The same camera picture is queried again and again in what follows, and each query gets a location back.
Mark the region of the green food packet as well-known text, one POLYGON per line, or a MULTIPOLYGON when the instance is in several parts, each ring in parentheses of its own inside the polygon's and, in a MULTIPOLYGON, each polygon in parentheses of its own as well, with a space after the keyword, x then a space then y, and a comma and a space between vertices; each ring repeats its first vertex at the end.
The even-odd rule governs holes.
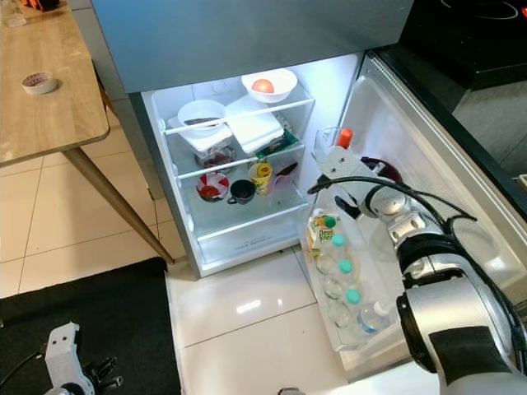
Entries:
POLYGON ((297 143, 300 143, 300 139, 298 139, 297 136, 295 136, 293 132, 290 131, 290 129, 285 129, 279 138, 276 138, 271 142, 261 146, 254 155, 256 158, 263 159, 276 154, 279 151, 286 150, 286 148, 295 146, 297 143))

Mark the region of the white capped water bottle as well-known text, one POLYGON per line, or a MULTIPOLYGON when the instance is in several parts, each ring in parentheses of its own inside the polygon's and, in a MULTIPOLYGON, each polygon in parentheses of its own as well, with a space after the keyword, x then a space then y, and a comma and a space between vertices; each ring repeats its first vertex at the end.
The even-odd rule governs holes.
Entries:
POLYGON ((391 309, 390 304, 379 301, 362 306, 357 313, 359 328, 368 336, 385 330, 391 324, 391 309))

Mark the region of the clear tub with dark food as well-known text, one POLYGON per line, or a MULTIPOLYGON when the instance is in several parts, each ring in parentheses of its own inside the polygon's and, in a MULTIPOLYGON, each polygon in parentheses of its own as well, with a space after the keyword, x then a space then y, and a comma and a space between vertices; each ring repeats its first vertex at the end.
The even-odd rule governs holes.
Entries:
POLYGON ((229 144, 217 144, 206 151, 196 153, 196 162, 200 168, 210 169, 219 165, 226 165, 237 159, 236 151, 229 144))

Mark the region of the white flat rectangular tray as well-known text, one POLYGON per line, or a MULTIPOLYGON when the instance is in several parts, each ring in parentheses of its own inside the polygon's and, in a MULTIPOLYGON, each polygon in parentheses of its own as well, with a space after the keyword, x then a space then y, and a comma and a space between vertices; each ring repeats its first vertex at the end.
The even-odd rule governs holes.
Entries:
POLYGON ((285 135, 285 128, 271 108, 249 95, 225 106, 227 127, 245 154, 255 154, 285 135))

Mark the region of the glass shelf white rail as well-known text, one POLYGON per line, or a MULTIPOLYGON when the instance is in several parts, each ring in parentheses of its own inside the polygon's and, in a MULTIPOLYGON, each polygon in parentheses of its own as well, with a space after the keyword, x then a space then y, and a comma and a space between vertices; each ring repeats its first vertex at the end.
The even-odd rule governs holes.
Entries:
POLYGON ((248 165, 259 160, 275 160, 276 158, 283 158, 286 156, 293 156, 294 160, 301 158, 302 151, 304 151, 304 143, 300 142, 286 148, 286 150, 279 151, 276 154, 268 156, 263 159, 256 158, 255 155, 245 154, 240 148, 233 147, 236 151, 237 159, 226 165, 219 165, 216 168, 203 169, 200 168, 196 162, 196 154, 193 153, 189 144, 185 142, 178 142, 174 148, 170 149, 170 157, 172 157, 172 169, 177 173, 180 179, 189 178, 196 174, 204 174, 208 172, 229 172, 230 168, 237 168, 237 166, 248 165))
POLYGON ((254 225, 262 225, 266 221, 276 218, 294 216, 306 208, 305 204, 283 208, 277 211, 268 211, 260 216, 194 216, 194 229, 192 229, 192 240, 203 242, 204 240, 235 232, 235 230, 247 229, 254 225))
MULTIPOLYGON (((199 93, 199 91, 192 91, 192 93, 180 93, 172 95, 155 95, 153 99, 153 109, 156 112, 156 120, 153 121, 155 127, 161 129, 166 134, 180 134, 184 131, 176 119, 178 110, 182 105, 186 105, 193 100, 215 100, 223 105, 241 98, 243 95, 248 95, 248 91, 244 89, 234 89, 232 91, 225 91, 221 94, 206 95, 199 93)), ((278 121, 293 120, 302 118, 311 113, 311 106, 314 103, 312 95, 306 93, 304 89, 297 87, 287 98, 277 103, 264 103, 271 108, 274 116, 278 121)))

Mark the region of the silver two-door fridge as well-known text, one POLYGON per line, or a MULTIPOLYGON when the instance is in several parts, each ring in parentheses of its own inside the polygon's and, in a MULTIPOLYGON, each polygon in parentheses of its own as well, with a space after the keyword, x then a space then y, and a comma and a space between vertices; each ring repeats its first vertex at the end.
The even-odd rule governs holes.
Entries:
POLYGON ((305 204, 301 181, 316 169, 308 158, 315 129, 336 127, 369 50, 388 46, 366 30, 374 0, 89 0, 74 16, 102 81, 103 91, 128 137, 148 192, 172 211, 182 248, 198 278, 208 277, 292 247, 294 216, 266 221, 214 239, 192 240, 194 216, 260 216, 305 204), (271 160, 276 168, 300 165, 271 196, 240 206, 207 202, 180 179, 170 149, 187 143, 155 127, 155 95, 227 93, 244 89, 240 77, 289 68, 295 87, 312 95, 311 113, 282 120, 304 143, 301 158, 271 160))

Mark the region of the white bowl holding fruit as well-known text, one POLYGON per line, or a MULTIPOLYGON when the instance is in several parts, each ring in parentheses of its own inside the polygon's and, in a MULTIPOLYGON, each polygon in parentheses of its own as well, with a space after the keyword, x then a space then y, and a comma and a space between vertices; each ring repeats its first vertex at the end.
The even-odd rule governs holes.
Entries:
POLYGON ((270 71, 244 75, 240 77, 240 81, 248 91, 248 95, 261 103, 277 103, 285 100, 298 84, 297 75, 289 68, 270 69, 270 71), (260 78, 269 79, 274 83, 276 89, 274 94, 260 94, 251 90, 251 83, 260 78))

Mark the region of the teal capped water bottle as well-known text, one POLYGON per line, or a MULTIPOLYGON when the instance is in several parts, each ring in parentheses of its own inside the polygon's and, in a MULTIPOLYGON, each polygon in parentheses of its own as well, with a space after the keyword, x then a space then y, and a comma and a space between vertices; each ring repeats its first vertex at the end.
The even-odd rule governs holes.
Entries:
POLYGON ((346 328, 361 309, 362 294, 358 289, 345 290, 342 296, 328 302, 328 316, 336 328, 346 328))
POLYGON ((337 276, 340 273, 340 263, 347 258, 346 242, 346 238, 338 234, 319 242, 316 267, 320 274, 337 276))
POLYGON ((331 300, 340 300, 347 290, 357 289, 357 269, 350 259, 323 258, 317 263, 323 291, 331 300))

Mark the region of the clear glass jar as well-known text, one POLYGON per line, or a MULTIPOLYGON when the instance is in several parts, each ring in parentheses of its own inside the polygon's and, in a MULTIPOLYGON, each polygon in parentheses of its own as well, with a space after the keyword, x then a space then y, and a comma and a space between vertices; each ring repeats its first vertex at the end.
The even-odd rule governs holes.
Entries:
POLYGON ((12 27, 26 24, 23 8, 23 0, 1 0, 1 15, 4 25, 12 29, 12 27))

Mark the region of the dark maroon round object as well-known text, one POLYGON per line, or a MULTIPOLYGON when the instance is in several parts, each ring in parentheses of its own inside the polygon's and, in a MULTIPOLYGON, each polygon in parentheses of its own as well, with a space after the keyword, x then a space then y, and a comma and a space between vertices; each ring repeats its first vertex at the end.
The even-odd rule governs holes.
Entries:
POLYGON ((362 156, 359 158, 359 161, 365 165, 371 173, 376 174, 377 177, 394 181, 396 184, 403 184, 402 175, 394 165, 391 165, 391 163, 369 156, 362 156))

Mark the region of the orange and black tool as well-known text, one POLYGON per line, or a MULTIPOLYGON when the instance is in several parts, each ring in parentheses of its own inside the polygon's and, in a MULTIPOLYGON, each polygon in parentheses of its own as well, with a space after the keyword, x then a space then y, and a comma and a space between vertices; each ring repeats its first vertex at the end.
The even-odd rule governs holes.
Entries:
POLYGON ((61 0, 20 0, 24 7, 31 8, 39 12, 50 12, 57 10, 61 5, 61 0))

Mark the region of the red and white bowl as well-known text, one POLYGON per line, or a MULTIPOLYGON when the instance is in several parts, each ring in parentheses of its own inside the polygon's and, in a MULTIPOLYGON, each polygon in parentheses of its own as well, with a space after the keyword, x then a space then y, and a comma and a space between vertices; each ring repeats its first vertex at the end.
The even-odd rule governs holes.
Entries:
POLYGON ((195 189, 200 198, 207 202, 218 202, 226 199, 230 192, 231 181, 226 174, 210 172, 200 174, 195 189))

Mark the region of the light wooden table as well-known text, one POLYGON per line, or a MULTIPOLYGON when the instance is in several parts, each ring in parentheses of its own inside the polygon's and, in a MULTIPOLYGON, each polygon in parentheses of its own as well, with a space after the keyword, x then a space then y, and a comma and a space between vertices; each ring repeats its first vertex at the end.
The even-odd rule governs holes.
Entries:
POLYGON ((110 134, 106 105, 93 60, 75 19, 77 5, 89 0, 61 0, 60 7, 39 12, 24 7, 27 23, 0 27, 0 161, 9 166, 63 154, 125 222, 170 266, 175 260, 150 227, 83 150, 110 134), (29 95, 22 79, 49 72, 55 91, 29 95))

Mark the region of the white bowl with dark food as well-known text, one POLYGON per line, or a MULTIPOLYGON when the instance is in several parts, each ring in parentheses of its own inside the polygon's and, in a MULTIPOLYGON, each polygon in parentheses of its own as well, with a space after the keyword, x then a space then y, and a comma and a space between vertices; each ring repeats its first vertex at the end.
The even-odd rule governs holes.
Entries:
POLYGON ((226 106, 215 100, 193 100, 182 105, 176 115, 178 124, 185 131, 203 134, 219 128, 226 117, 226 106))

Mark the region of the black mug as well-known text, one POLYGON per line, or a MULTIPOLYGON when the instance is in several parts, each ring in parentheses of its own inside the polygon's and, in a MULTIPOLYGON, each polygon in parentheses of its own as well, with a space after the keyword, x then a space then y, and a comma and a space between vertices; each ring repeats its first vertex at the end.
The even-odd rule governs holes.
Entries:
POLYGON ((254 199, 256 193, 257 187, 251 180, 236 180, 230 185, 229 196, 227 196, 226 202, 245 206, 245 204, 248 204, 254 199))

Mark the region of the green yellow juice carton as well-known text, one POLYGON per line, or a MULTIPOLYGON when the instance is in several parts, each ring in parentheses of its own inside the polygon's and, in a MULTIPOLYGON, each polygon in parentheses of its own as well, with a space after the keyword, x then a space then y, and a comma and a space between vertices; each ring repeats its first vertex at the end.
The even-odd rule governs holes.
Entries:
POLYGON ((339 215, 335 211, 314 208, 306 222, 306 244, 311 249, 311 256, 317 258, 321 254, 321 245, 330 241, 338 227, 339 215))

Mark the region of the orange capped bottle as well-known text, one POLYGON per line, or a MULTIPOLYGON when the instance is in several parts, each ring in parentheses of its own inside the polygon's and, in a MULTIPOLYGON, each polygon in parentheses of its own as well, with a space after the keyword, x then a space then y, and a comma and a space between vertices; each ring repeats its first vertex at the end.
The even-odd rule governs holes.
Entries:
POLYGON ((338 132, 336 132, 333 146, 337 146, 337 147, 343 148, 344 150, 347 150, 348 148, 350 148, 350 144, 353 138, 354 138, 354 131, 352 129, 340 128, 338 132))

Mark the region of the yellow paper cup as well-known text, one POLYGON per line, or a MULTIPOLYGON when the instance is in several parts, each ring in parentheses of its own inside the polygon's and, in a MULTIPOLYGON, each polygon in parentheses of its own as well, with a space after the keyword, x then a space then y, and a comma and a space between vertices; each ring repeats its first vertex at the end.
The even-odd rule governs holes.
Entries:
POLYGON ((271 192, 273 168, 270 162, 259 160, 254 162, 248 170, 248 175, 256 187, 256 194, 268 196, 271 192))

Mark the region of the white lidded food container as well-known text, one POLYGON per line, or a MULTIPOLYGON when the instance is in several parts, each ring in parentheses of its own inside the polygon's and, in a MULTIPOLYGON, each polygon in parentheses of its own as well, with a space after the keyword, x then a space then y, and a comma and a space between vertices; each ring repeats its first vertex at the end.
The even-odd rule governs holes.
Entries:
POLYGON ((180 132, 180 136, 200 154, 207 154, 215 146, 227 146, 233 137, 233 132, 225 123, 211 127, 189 128, 180 132))

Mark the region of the beige tape roll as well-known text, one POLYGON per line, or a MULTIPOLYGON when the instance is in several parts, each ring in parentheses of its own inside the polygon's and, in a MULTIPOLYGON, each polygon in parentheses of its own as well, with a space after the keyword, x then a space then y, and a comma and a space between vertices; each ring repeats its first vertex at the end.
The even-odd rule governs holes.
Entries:
POLYGON ((45 95, 57 89, 58 79, 49 72, 35 72, 22 79, 21 87, 26 94, 45 95))

